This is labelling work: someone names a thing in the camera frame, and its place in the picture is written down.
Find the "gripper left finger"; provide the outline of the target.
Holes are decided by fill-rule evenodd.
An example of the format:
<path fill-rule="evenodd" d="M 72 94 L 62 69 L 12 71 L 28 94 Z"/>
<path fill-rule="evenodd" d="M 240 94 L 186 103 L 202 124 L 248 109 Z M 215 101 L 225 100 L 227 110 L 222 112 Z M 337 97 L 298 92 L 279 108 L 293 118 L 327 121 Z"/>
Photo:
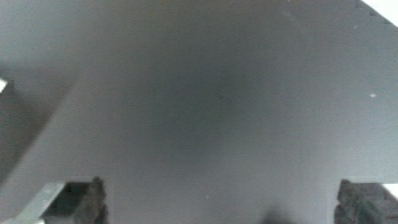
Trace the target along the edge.
<path fill-rule="evenodd" d="M 104 181 L 49 182 L 10 224 L 110 224 L 106 208 Z"/>

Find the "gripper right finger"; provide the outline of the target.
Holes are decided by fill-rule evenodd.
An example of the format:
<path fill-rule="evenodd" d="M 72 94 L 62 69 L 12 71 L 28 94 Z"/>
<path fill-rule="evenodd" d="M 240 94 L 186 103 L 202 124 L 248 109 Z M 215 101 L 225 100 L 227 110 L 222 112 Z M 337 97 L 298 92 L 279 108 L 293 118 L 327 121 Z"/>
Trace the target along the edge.
<path fill-rule="evenodd" d="M 398 224 L 398 198 L 380 183 L 341 180 L 334 224 Z"/>

